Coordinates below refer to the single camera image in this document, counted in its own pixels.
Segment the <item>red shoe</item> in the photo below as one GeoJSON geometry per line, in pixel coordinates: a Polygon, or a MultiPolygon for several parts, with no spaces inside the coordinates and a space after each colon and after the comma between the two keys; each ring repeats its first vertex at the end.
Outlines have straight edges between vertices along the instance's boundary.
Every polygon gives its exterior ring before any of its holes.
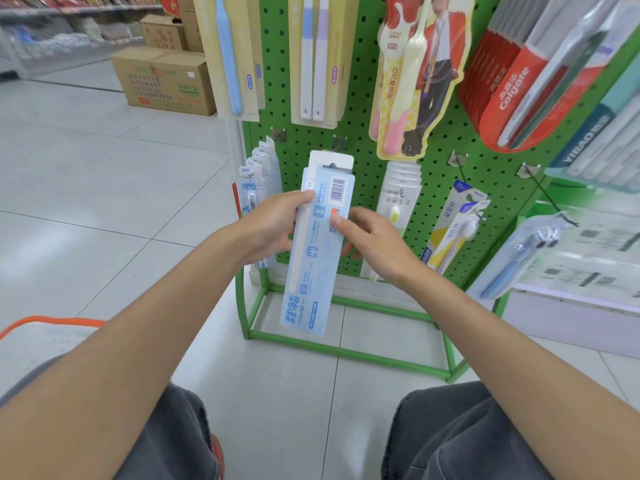
{"type": "Polygon", "coordinates": [[[211,435],[211,450],[213,455],[218,460],[218,466],[220,466],[220,480],[225,477],[225,455],[222,453],[222,446],[215,435],[211,435]]]}

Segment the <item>light blue package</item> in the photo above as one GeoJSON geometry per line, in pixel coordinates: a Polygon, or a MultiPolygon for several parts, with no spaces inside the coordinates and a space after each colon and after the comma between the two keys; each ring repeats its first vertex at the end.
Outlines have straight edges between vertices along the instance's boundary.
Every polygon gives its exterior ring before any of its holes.
{"type": "Polygon", "coordinates": [[[298,211],[280,325],[322,337],[342,249],[342,234],[330,218],[348,216],[355,177],[322,165],[313,180],[311,173],[305,168],[303,190],[313,189],[316,196],[298,211]]]}

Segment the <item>display stand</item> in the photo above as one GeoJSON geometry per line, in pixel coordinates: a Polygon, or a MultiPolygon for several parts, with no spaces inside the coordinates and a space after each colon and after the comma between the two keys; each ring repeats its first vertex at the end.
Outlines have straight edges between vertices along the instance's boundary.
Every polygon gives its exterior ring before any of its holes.
{"type": "MultiPolygon", "coordinates": [[[[374,79],[380,54],[377,35],[380,23],[385,17],[385,1],[360,0],[346,110],[338,128],[323,130],[291,123],[287,0],[260,0],[263,74],[267,103],[266,108],[260,111],[259,123],[243,123],[244,145],[247,154],[250,154],[251,149],[258,146],[260,141],[264,141],[266,136],[276,139],[285,192],[300,188],[302,170],[307,166],[311,150],[339,148],[337,151],[348,153],[355,158],[353,174],[356,177],[356,188],[352,205],[375,209],[387,163],[376,157],[376,144],[369,138],[368,128],[375,89],[374,79]]],[[[471,53],[475,51],[499,1],[476,0],[472,18],[471,53]]],[[[475,239],[466,243],[460,250],[445,274],[453,284],[461,289],[467,289],[489,262],[492,253],[508,237],[517,217],[526,215],[540,195],[532,178],[523,178],[518,175],[522,165],[526,163],[529,166],[546,167],[626,69],[628,62],[633,59],[639,48],[640,31],[636,31],[583,96],[580,103],[576,104],[567,115],[556,132],[541,144],[525,152],[500,154],[487,148],[476,134],[467,113],[460,104],[458,90],[455,90],[447,112],[429,136],[426,156],[418,160],[422,167],[423,189],[403,236],[413,252],[417,256],[422,254],[455,179],[466,180],[469,184],[488,193],[492,203],[484,213],[486,222],[480,226],[475,239]],[[452,153],[468,155],[463,163],[463,172],[459,167],[449,164],[452,153]]],[[[278,262],[288,263],[289,254],[279,254],[278,262]]],[[[342,258],[338,273],[359,276],[360,266],[361,261],[342,258]]],[[[243,281],[244,276],[239,273],[236,276],[236,295],[245,339],[269,340],[341,357],[420,371],[443,378],[447,382],[455,381],[468,368],[464,360],[461,363],[455,363],[453,347],[445,336],[443,339],[448,369],[439,369],[251,330],[262,298],[268,291],[282,292],[282,286],[271,284],[268,272],[261,271],[260,293],[251,312],[247,315],[243,281]]],[[[507,296],[500,298],[494,306],[494,313],[500,316],[507,300],[507,296]]],[[[333,302],[417,319],[437,326],[426,314],[337,296],[333,297],[333,302]]]]}

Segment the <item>blue icon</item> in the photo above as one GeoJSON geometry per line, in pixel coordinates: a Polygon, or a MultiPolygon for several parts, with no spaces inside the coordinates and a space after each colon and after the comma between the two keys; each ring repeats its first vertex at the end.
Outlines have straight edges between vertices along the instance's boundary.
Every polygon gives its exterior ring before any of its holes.
{"type": "Polygon", "coordinates": [[[322,205],[316,205],[314,207],[314,217],[320,217],[321,219],[324,219],[325,211],[326,211],[325,207],[323,207],[322,205]]]}

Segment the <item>blue toothbrush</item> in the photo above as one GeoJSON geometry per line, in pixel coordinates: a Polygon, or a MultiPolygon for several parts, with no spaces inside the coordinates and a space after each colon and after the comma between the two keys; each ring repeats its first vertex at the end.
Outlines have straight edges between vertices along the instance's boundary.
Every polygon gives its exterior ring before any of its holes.
{"type": "Polygon", "coordinates": [[[547,240],[542,233],[537,232],[530,236],[524,244],[521,244],[516,256],[503,268],[503,270],[489,283],[489,286],[480,293],[480,299],[499,298],[505,288],[519,277],[521,271],[528,266],[537,250],[545,247],[547,240]]]}
{"type": "Polygon", "coordinates": [[[222,65],[225,68],[231,111],[236,116],[242,116],[242,94],[240,94],[240,84],[238,83],[234,39],[231,35],[231,22],[227,15],[224,0],[216,0],[216,24],[218,26],[218,40],[220,42],[220,52],[222,53],[222,65]]]}

